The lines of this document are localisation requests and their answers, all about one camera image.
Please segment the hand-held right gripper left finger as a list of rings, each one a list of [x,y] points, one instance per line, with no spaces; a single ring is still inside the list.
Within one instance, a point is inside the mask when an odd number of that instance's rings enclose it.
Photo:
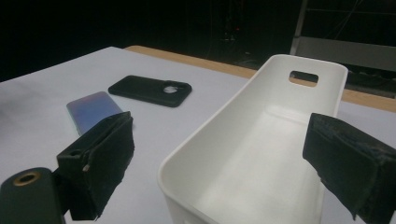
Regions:
[[[99,218],[134,155],[133,118],[121,112],[99,121],[57,155],[65,209],[74,220]]]

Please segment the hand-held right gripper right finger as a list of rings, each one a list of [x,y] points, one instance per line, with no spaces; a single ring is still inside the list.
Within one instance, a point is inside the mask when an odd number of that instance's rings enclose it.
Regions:
[[[389,224],[396,211],[396,149],[333,117],[311,115],[303,158],[356,218]]]

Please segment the blue smartphone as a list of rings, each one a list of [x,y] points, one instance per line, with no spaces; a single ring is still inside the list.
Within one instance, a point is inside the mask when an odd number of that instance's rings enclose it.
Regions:
[[[66,105],[79,135],[83,135],[99,121],[122,112],[104,91],[79,98]]]

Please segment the black phone case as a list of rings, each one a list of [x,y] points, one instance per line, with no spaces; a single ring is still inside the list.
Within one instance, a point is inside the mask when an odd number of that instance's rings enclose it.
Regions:
[[[190,95],[192,87],[174,80],[127,76],[110,86],[108,92],[155,105],[178,107]]]

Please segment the white plastic bin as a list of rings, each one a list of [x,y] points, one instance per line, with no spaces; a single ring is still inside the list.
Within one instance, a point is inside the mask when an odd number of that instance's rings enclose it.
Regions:
[[[158,184],[174,224],[320,224],[324,187],[303,157],[314,113],[335,116],[340,64],[271,57],[173,151]]]

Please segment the white table mat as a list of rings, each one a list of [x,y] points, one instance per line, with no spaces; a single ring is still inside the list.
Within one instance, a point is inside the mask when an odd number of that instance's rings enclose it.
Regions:
[[[163,161],[256,73],[242,78],[106,48],[0,83],[0,224],[174,224],[158,184]],[[57,155],[81,137],[66,105],[129,75],[185,82],[192,92],[173,108],[115,98],[133,118],[134,155],[103,214],[74,220],[56,175]],[[333,118],[396,149],[396,113],[351,104],[343,89]],[[320,224],[360,222],[324,187]]]

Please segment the white metal stand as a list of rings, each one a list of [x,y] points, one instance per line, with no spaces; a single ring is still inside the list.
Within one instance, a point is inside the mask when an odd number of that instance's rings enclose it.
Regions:
[[[396,72],[396,47],[303,36],[308,0],[303,0],[290,54]]]

